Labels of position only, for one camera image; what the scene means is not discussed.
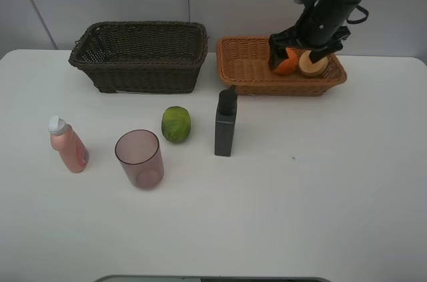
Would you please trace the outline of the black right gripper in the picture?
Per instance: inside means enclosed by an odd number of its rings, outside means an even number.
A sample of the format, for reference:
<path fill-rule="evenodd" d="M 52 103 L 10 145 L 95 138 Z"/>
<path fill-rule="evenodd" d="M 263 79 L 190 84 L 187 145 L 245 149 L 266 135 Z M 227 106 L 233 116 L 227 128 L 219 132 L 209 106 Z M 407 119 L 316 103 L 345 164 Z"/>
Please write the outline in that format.
<path fill-rule="evenodd" d="M 294 26 L 270 35 L 270 69 L 288 59 L 286 47 L 311 50 L 309 59 L 317 63 L 329 52 L 342 49 L 342 41 L 350 36 L 343 25 L 352 11 L 350 0 L 294 0 L 304 6 Z"/>

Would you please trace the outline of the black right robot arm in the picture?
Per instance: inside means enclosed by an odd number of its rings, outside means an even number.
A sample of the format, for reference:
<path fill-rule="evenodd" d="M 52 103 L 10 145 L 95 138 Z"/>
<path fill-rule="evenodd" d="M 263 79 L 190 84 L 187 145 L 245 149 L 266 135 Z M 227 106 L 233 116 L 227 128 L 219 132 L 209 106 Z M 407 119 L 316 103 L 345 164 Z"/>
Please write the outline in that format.
<path fill-rule="evenodd" d="M 310 60 L 317 63 L 328 55 L 342 50 L 342 42 L 350 36 L 348 25 L 365 22 L 365 18 L 351 20 L 349 16 L 357 9 L 369 16 L 361 7 L 362 0 L 295 0 L 304 10 L 296 24 L 280 33 L 270 35 L 269 66 L 276 69 L 289 59 L 288 49 L 310 51 Z"/>

